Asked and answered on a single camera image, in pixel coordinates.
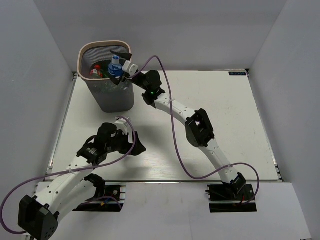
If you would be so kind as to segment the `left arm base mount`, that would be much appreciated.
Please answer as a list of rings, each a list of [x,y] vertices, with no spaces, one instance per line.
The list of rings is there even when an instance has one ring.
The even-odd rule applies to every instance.
[[[121,212],[126,197],[126,185],[105,185],[102,193],[81,203],[73,212],[91,213],[119,213]]]

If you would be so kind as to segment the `clear bottle red label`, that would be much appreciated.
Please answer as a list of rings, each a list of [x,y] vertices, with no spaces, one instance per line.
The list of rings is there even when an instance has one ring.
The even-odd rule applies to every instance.
[[[102,68],[99,64],[92,67],[89,76],[91,79],[106,79],[108,78],[106,70]]]

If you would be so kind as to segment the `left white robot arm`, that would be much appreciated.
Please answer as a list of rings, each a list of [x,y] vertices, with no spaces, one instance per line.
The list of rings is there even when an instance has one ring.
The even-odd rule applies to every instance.
[[[108,154],[119,153],[125,158],[145,151],[129,118],[118,116],[115,123],[103,123],[66,170],[54,173],[54,180],[42,191],[22,198],[18,226],[36,240],[50,239],[65,215],[88,199],[105,196],[105,181],[93,171],[107,166]]]

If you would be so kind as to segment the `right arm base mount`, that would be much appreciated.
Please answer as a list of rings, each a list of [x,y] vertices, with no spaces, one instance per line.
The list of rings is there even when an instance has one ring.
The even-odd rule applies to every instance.
[[[208,195],[210,213],[254,213],[258,211],[251,184],[246,184],[237,196],[228,192],[222,184],[209,184],[205,192]]]

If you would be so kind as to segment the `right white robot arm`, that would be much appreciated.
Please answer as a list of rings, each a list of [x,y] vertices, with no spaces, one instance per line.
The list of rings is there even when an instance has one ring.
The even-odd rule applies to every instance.
[[[112,51],[111,69],[107,77],[116,84],[130,81],[145,92],[142,94],[148,106],[170,115],[171,120],[178,120],[185,127],[187,141],[202,151],[220,176],[225,187],[226,195],[236,200],[244,193],[247,181],[236,170],[220,149],[214,134],[210,118],[204,109],[194,110],[172,98],[172,92],[165,92],[162,88],[161,77],[158,71],[150,70],[143,73],[131,61],[132,54]]]

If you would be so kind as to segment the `clear bottle blue label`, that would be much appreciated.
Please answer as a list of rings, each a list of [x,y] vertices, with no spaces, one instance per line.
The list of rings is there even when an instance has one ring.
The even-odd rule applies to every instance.
[[[120,63],[120,57],[114,55],[108,65],[108,73],[113,77],[120,77],[123,74],[123,66]]]

